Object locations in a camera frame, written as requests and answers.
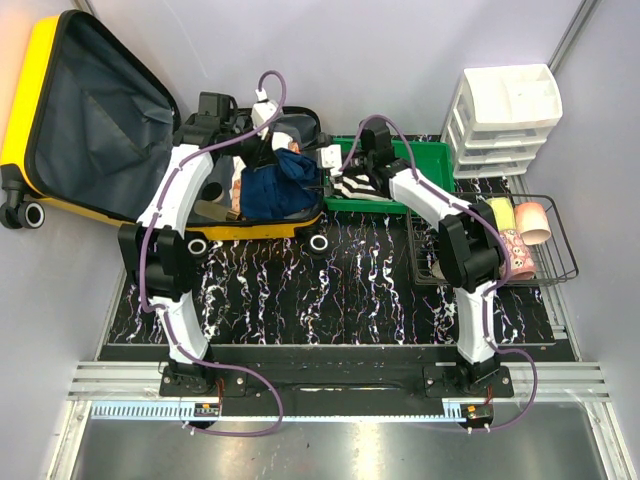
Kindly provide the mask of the orange bunny pattern garment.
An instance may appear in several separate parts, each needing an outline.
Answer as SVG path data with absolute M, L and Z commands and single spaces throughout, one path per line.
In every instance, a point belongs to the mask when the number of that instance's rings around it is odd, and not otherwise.
M 238 168 L 231 189 L 232 206 L 249 219 L 276 220 L 307 209 L 304 196 L 279 161 L 259 170 Z

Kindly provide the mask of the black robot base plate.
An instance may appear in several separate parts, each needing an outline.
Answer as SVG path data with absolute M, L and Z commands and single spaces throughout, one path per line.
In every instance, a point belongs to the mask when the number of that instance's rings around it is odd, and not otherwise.
M 208 359 L 158 367 L 160 395 L 195 401 L 198 420 L 426 417 L 447 399 L 514 395 L 497 357 L 471 366 L 453 346 L 214 347 Z

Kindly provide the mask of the white drawer organizer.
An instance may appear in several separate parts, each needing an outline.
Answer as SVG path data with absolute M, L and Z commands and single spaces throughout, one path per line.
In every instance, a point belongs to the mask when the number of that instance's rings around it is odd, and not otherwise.
M 456 179 L 524 174 L 563 115 L 545 64 L 463 70 L 441 141 Z

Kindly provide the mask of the black round cap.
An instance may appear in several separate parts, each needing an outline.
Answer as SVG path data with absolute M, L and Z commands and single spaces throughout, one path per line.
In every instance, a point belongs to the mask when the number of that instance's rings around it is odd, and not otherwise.
M 224 189 L 217 182 L 206 185 L 202 190 L 202 199 L 209 202 L 219 202 L 224 197 Z

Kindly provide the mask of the yellow Pikachu suitcase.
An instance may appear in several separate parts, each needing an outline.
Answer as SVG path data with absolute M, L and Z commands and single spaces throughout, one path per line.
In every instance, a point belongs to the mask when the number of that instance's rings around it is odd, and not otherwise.
M 133 224 L 150 203 L 167 171 L 174 134 L 188 119 L 162 82 L 95 17 L 69 10 L 39 21 L 29 38 L 1 151 L 5 228 L 37 229 L 44 202 L 120 229 Z M 271 146 L 316 160 L 326 144 L 317 115 L 288 107 L 270 127 Z M 240 157 L 222 156 L 203 188 L 224 189 L 220 203 L 232 206 L 231 189 Z M 211 241 L 291 238 L 311 230 L 321 217 L 317 204 L 281 220 L 216 222 L 194 212 L 186 239 L 194 256 Z

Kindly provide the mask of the gold cosmetic bottle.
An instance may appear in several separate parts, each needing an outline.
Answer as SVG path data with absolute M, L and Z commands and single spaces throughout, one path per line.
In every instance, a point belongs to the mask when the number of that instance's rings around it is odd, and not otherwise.
M 202 217 L 216 222 L 237 221 L 241 213 L 220 203 L 197 200 L 194 204 L 194 212 Z

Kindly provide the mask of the pink marbled cup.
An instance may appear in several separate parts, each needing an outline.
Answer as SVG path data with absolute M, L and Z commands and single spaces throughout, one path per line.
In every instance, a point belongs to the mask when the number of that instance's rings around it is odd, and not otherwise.
M 546 210 L 537 202 L 525 202 L 515 206 L 516 230 L 527 246 L 539 245 L 551 237 Z

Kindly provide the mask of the black white striped garment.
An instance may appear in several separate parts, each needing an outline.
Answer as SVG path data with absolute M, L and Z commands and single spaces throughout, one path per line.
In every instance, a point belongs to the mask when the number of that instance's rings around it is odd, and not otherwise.
M 389 200 L 389 197 L 371 185 L 366 174 L 344 173 L 338 169 L 331 169 L 329 173 L 333 197 L 374 202 Z

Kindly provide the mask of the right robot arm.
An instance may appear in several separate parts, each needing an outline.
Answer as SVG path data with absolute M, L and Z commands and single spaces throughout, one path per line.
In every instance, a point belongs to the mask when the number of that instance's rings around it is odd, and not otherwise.
M 371 116 L 360 123 L 343 167 L 356 157 L 374 190 L 436 229 L 440 271 L 454 288 L 458 312 L 458 360 L 444 381 L 463 395 L 476 396 L 500 368 L 490 317 L 505 246 L 489 205 L 446 192 L 417 169 L 413 152 L 408 154 L 407 160 L 396 155 L 388 123 Z

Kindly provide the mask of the pink skull pattern cup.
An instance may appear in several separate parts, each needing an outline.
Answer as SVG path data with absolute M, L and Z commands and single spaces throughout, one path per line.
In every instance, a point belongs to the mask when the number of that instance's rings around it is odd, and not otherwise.
M 500 232 L 509 253 L 510 276 L 509 282 L 530 280 L 537 269 L 528 246 L 524 243 L 520 233 L 514 229 Z

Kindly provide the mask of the navy blue garment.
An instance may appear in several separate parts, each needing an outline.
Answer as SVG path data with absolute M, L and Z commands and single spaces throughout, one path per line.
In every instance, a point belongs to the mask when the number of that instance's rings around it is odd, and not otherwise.
M 281 220 L 314 207 L 319 194 L 317 161 L 287 149 L 276 162 L 241 173 L 240 210 L 249 219 Z

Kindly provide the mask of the green plastic tray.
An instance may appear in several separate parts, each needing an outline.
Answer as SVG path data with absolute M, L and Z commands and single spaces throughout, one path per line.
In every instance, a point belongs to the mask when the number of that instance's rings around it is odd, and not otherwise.
M 443 190 L 454 193 L 453 169 L 449 146 L 440 142 L 410 141 L 418 170 Z M 407 207 L 390 199 L 342 198 L 337 190 L 325 198 L 328 210 L 359 213 L 405 214 Z

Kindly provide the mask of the pale green faceted cup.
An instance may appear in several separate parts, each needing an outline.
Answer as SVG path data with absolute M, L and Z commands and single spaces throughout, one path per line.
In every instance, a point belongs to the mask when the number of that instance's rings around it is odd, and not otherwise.
M 486 200 L 492 208 L 499 232 L 516 229 L 514 207 L 507 197 L 491 197 Z

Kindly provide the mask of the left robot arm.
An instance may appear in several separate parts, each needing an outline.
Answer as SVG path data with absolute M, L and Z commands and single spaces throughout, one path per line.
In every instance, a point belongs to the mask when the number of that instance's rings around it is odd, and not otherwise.
M 218 141 L 211 129 L 189 139 L 176 135 L 166 173 L 156 193 L 133 224 L 124 224 L 118 242 L 127 273 L 136 281 L 142 309 L 154 313 L 169 344 L 162 371 L 162 396 L 203 396 L 219 385 L 215 365 L 207 358 L 209 343 L 199 325 L 193 301 L 195 258 L 186 239 L 188 218 L 198 193 L 214 167 L 213 155 L 248 140 L 268 144 L 270 127 L 282 113 L 282 102 L 256 90 L 248 132 Z

